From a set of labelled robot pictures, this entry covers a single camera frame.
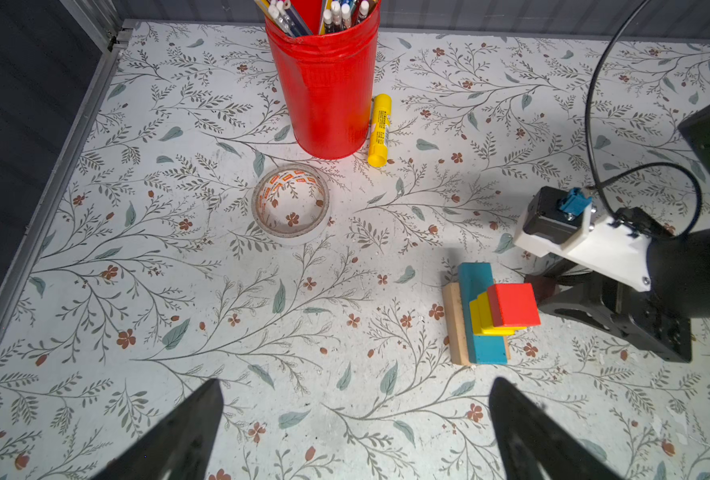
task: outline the wooden block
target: wooden block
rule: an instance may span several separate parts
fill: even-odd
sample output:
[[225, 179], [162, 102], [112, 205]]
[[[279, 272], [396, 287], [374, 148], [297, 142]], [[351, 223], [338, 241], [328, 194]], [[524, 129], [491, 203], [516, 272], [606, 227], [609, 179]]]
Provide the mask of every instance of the wooden block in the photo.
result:
[[467, 338], [464, 331], [464, 314], [462, 313], [462, 295], [459, 283], [449, 283], [443, 288], [443, 309], [446, 312], [446, 325], [449, 330], [449, 349], [451, 362], [455, 365], [468, 366]]
[[488, 288], [494, 326], [526, 328], [541, 324], [531, 283], [496, 283]]
[[491, 318], [491, 305], [486, 292], [469, 303], [469, 320], [473, 324], [473, 334], [482, 336], [509, 336], [515, 335], [515, 329], [494, 326]]
[[459, 292], [462, 296], [464, 331], [467, 337], [469, 360], [477, 365], [507, 365], [502, 336], [473, 335], [469, 319], [469, 303], [494, 284], [490, 264], [459, 264]]
[[504, 353], [507, 355], [507, 360], [510, 360], [510, 357], [509, 357], [509, 340], [507, 340], [507, 337], [504, 337]]

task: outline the red wooden block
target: red wooden block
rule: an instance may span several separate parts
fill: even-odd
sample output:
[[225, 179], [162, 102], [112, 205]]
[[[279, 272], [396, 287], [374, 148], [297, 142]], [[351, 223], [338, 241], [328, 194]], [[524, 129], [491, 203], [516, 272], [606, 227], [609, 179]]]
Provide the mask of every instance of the red wooden block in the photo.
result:
[[531, 283], [495, 283], [488, 293], [494, 326], [526, 328], [542, 324]]

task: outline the red cylindrical container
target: red cylindrical container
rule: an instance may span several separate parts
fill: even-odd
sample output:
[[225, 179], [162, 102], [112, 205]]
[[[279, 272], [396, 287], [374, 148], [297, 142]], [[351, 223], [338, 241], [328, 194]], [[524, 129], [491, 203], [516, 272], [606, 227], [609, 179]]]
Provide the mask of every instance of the red cylindrical container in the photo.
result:
[[314, 157], [347, 157], [366, 139], [380, 6], [362, 23], [326, 35], [291, 38], [265, 21], [293, 133]]

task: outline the metal frame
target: metal frame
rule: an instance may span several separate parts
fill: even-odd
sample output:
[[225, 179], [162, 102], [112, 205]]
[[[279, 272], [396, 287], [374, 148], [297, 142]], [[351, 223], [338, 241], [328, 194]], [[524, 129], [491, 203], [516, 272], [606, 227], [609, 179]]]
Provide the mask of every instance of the metal frame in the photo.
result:
[[60, 0], [72, 18], [102, 52], [120, 32], [120, 15], [111, 0]]
[[72, 128], [64, 141], [62, 152], [51, 172], [51, 178], [45, 185], [32, 220], [24, 232], [24, 238], [5, 274], [0, 286], [0, 342], [16, 310], [16, 303], [27, 283], [29, 273], [38, 258], [39, 247], [56, 216], [56, 206], [61, 201], [62, 194], [72, 177], [72, 171], [78, 163], [83, 144], [91, 131], [104, 95], [109, 90], [110, 81], [118, 66], [118, 56], [122, 51], [123, 48], [113, 48], [112, 52], [106, 52], [101, 56], [78, 114], [72, 122]]

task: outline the roll of tape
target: roll of tape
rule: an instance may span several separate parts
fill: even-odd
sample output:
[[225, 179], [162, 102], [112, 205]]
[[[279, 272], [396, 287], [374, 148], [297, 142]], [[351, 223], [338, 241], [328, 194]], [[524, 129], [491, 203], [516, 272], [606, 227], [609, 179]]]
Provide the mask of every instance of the roll of tape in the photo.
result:
[[271, 240], [286, 246], [319, 236], [330, 208], [326, 181], [306, 167], [278, 168], [264, 175], [251, 199], [254, 221]]

